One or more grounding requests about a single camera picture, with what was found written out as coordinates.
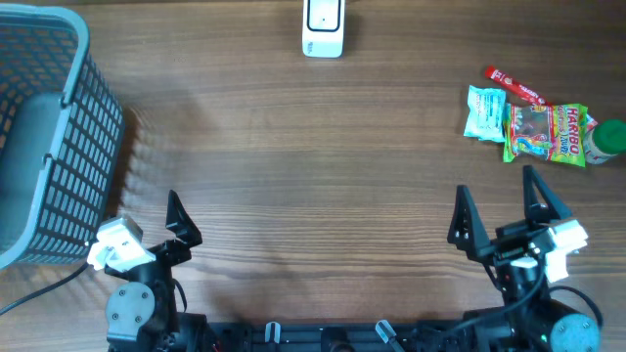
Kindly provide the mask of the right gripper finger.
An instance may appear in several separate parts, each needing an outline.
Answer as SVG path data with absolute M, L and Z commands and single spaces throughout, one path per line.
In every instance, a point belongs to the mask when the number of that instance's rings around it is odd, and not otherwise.
M 571 209 L 555 194 L 532 165 L 522 168 L 523 208 L 527 221 L 548 224 L 572 216 Z
M 471 261 L 488 262 L 493 254 L 491 241 L 470 190 L 465 185 L 457 187 L 447 242 L 463 251 Z

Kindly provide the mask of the Haribo gummy worms bag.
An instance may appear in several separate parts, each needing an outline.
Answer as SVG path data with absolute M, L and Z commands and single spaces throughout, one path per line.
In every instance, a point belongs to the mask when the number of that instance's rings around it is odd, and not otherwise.
M 587 111 L 581 104 L 527 107 L 507 104 L 503 162 L 528 154 L 585 167 L 582 140 L 587 132 Z

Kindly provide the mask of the mint green snack packet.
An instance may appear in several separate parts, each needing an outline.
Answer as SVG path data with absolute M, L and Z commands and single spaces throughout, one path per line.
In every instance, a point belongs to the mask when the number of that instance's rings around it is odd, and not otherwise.
M 480 141 L 504 143 L 506 92 L 497 88 L 477 88 L 470 85 L 467 103 L 469 115 L 464 136 Z

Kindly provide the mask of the red Nescafe stick packet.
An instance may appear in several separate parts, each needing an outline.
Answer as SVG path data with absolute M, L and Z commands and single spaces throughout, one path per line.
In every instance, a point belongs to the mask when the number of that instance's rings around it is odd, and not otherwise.
M 494 66 L 488 66 L 484 75 L 531 105 L 548 106 L 550 104 L 543 96 Z

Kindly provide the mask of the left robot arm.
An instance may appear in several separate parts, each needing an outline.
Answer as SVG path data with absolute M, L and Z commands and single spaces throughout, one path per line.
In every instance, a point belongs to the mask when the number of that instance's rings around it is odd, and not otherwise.
M 106 274 L 126 281 L 111 295 L 106 306 L 110 351 L 219 349 L 205 315 L 177 310 L 175 293 L 183 289 L 173 278 L 172 268 L 191 260 L 191 249 L 202 244 L 202 238 L 173 190 L 168 193 L 165 228 L 175 238 L 148 249 L 154 261 L 126 272 L 105 269 Z

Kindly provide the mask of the small red carton box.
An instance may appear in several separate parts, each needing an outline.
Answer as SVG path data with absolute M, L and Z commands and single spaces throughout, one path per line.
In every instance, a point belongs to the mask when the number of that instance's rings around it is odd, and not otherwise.
M 598 123 L 589 115 L 586 115 L 586 128 L 588 132 L 591 132 L 596 126 L 598 125 Z

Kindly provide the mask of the green lid jar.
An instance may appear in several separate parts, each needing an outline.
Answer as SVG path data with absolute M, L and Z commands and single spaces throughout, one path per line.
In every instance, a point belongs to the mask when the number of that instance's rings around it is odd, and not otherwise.
M 583 148 L 585 159 L 591 164 L 602 164 L 625 153 L 625 122 L 607 120 L 585 134 Z

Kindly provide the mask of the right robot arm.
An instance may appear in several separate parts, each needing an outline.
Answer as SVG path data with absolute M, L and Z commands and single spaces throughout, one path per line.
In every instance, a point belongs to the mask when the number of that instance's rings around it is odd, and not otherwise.
M 472 351 L 596 351 L 604 327 L 598 305 L 578 289 L 590 315 L 553 297 L 564 288 L 568 255 L 589 235 L 531 165 L 522 169 L 522 196 L 523 218 L 490 238 L 469 188 L 458 187 L 447 241 L 483 267 L 503 304 L 468 311 L 436 342 Z

